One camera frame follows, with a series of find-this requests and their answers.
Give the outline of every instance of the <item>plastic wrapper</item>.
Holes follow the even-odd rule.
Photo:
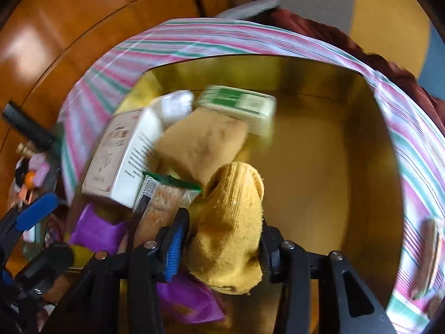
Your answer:
[[[180,207],[187,208],[201,188],[172,176],[147,173],[133,208],[131,247],[155,240],[159,230],[170,225]]]
[[[89,203],[79,217],[69,243],[81,245],[93,252],[105,250],[114,255],[125,234],[125,228],[125,222],[113,225],[97,216],[93,205]]]
[[[225,319],[212,290],[191,275],[177,274],[171,282],[159,282],[156,287],[161,311],[167,317],[183,324]]]
[[[190,90],[178,90],[154,99],[150,107],[168,128],[192,112],[193,101],[194,95]]]
[[[417,300],[429,296],[436,291],[436,277],[442,262],[443,228],[442,218],[427,218],[421,227],[425,245],[422,261],[414,280],[412,299]]]

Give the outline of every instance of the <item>sock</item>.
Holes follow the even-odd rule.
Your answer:
[[[188,270],[212,289],[243,294],[260,282],[263,194],[259,173],[242,162],[220,167],[206,185],[186,259]]]

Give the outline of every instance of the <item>purple plastic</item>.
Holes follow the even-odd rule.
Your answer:
[[[162,311],[183,324],[199,324],[226,317],[212,290],[189,274],[177,274],[169,283],[156,283],[156,288]],[[177,306],[184,306],[190,312],[180,313],[175,310]]]
[[[71,234],[70,244],[81,245],[93,252],[105,250],[114,255],[125,234],[126,223],[112,225],[94,213],[93,205],[87,204]]]
[[[28,163],[29,170],[38,170],[43,162],[46,161],[45,153],[38,153],[33,155]]]
[[[34,186],[36,187],[42,187],[43,181],[46,178],[46,175],[50,171],[50,164],[47,162],[43,162],[39,169],[37,170],[36,174],[33,178]]]

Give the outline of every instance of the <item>red fabric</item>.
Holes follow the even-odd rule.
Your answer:
[[[276,9],[272,13],[272,20],[279,28],[334,45],[384,74],[424,110],[445,136],[445,101],[431,97],[408,70],[400,68],[394,62],[386,61],[380,55],[364,53],[350,37],[333,26],[303,19],[285,9]]]

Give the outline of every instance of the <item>cardboard box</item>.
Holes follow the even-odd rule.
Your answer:
[[[151,108],[114,116],[88,168],[82,193],[133,208],[145,178],[143,172],[157,170],[153,144],[161,134],[161,121]]]

